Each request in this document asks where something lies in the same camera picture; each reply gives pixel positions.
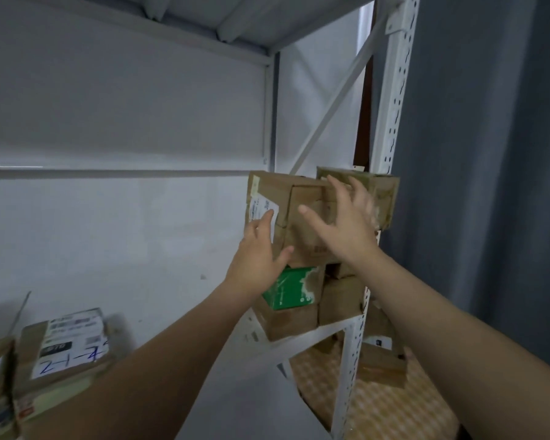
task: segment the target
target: gray curtain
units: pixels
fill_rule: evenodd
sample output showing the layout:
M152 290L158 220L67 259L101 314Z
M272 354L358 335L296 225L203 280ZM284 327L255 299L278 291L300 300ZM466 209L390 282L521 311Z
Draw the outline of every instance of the gray curtain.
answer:
M392 172L382 247L550 364L550 0L421 0Z

